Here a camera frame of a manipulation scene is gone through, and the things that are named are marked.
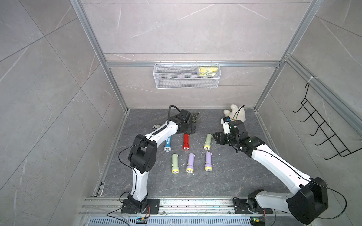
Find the green flashlight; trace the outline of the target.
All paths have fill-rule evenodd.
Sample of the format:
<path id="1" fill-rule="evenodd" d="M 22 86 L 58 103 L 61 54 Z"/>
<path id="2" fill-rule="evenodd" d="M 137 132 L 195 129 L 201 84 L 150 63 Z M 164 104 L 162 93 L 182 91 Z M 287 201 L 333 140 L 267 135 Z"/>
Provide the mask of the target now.
<path id="1" fill-rule="evenodd" d="M 172 154 L 172 174 L 179 173 L 179 165 L 178 165 L 178 154 Z"/>
<path id="2" fill-rule="evenodd" d="M 207 134 L 206 140 L 205 140 L 205 143 L 204 143 L 204 149 L 205 150 L 210 150 L 211 149 L 212 138 L 213 138 L 212 134 Z"/>

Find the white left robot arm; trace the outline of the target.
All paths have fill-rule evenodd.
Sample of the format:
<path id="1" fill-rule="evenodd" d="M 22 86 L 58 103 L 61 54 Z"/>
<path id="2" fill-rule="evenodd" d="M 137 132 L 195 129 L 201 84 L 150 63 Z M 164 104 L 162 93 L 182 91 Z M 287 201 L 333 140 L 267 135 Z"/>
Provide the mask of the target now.
<path id="1" fill-rule="evenodd" d="M 133 145 L 128 147 L 128 167 L 132 169 L 133 184 L 127 199 L 135 212 L 143 212 L 147 207 L 148 176 L 156 163 L 157 148 L 172 135 L 195 133 L 198 115 L 171 105 L 164 124 L 147 135 L 138 134 Z"/>

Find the red flashlight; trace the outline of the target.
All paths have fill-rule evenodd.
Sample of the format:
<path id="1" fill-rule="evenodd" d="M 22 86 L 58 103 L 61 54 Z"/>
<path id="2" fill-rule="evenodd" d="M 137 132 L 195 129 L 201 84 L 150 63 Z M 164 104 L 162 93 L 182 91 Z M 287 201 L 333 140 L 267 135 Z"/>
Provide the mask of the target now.
<path id="1" fill-rule="evenodd" d="M 189 134 L 184 134 L 184 137 L 183 137 L 183 149 L 185 151 L 189 150 Z"/>

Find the blue flashlight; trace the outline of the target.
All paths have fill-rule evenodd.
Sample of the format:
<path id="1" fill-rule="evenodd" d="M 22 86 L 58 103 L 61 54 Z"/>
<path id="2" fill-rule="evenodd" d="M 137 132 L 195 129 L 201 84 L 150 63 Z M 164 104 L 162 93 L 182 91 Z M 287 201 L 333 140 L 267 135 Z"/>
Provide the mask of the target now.
<path id="1" fill-rule="evenodd" d="M 165 151 L 165 152 L 170 152 L 171 150 L 172 150 L 172 148 L 171 148 L 171 137 L 168 137 L 168 138 L 165 140 L 164 151 Z"/>

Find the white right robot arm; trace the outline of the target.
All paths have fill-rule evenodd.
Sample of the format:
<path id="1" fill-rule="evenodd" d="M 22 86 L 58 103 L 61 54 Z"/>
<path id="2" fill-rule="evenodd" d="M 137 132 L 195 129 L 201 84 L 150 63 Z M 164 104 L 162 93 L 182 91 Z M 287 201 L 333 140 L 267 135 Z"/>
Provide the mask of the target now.
<path id="1" fill-rule="evenodd" d="M 255 190 L 248 195 L 249 212 L 257 214 L 264 209 L 274 209 L 289 213 L 308 225 L 328 209 L 327 185 L 320 177 L 312 178 L 299 171 L 278 156 L 263 140 L 250 137 L 244 122 L 224 117 L 221 124 L 223 131 L 213 135 L 217 144 L 228 145 L 236 152 L 245 153 L 267 168 L 289 189 L 289 193 Z"/>

